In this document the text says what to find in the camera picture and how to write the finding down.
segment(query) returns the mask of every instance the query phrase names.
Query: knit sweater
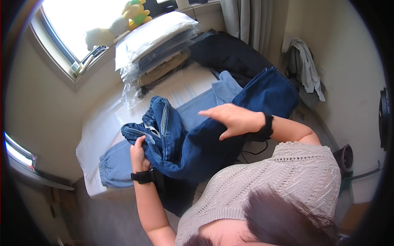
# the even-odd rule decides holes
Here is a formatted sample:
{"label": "knit sweater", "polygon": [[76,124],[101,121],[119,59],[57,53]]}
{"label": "knit sweater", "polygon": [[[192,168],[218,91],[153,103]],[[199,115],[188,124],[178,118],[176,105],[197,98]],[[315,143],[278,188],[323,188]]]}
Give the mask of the knit sweater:
{"label": "knit sweater", "polygon": [[299,142],[280,143],[271,158],[229,166],[216,173],[198,200],[182,216],[176,246],[198,228],[218,219],[246,220],[243,208],[251,191],[272,189],[285,200],[296,199],[312,213],[334,217],[341,176],[331,150]]}

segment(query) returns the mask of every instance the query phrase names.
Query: black wristband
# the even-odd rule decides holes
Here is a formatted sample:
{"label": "black wristband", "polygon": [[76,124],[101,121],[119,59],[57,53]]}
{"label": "black wristband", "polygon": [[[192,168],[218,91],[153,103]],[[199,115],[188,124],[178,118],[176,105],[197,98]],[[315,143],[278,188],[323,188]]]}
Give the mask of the black wristband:
{"label": "black wristband", "polygon": [[139,184],[154,182],[153,169],[144,172],[137,172],[136,174],[132,173],[131,179],[138,181]]}
{"label": "black wristband", "polygon": [[270,136],[273,133],[273,130],[272,130],[273,116],[267,115],[266,113],[264,113],[264,115],[266,117],[265,125],[258,132],[248,133],[247,140],[256,141],[256,142],[264,142],[265,140],[270,139]]}

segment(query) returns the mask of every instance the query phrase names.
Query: woman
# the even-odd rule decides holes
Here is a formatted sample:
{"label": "woman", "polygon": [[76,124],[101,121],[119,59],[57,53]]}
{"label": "woman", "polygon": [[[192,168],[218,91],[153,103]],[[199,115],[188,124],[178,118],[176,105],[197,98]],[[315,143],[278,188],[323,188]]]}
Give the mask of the woman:
{"label": "woman", "polygon": [[[266,124],[264,113],[234,104],[199,114],[227,127],[220,140],[258,132]],[[180,219],[178,234],[154,183],[134,182],[139,218],[153,245],[335,245],[340,171],[330,149],[309,127],[288,119],[274,116],[272,132],[280,142],[272,158],[215,174]],[[134,173],[149,169],[144,140],[130,148]]]}

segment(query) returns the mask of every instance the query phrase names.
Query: dark hair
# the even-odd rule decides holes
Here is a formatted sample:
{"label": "dark hair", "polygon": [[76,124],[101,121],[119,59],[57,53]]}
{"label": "dark hair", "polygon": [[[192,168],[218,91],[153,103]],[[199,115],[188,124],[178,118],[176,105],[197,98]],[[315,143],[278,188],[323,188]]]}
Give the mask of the dark hair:
{"label": "dark hair", "polygon": [[[336,245],[338,234],[333,221],[314,215],[304,204],[294,201],[286,201],[272,190],[251,192],[244,210],[252,236],[242,240],[281,246]],[[184,246],[214,246],[214,243],[193,235]]]}

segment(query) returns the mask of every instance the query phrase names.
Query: gray curtain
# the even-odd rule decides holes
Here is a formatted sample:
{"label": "gray curtain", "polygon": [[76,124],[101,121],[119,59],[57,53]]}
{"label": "gray curtain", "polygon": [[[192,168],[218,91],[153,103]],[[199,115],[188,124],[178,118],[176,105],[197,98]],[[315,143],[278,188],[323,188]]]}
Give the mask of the gray curtain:
{"label": "gray curtain", "polygon": [[227,33],[268,53],[272,0],[220,0]]}

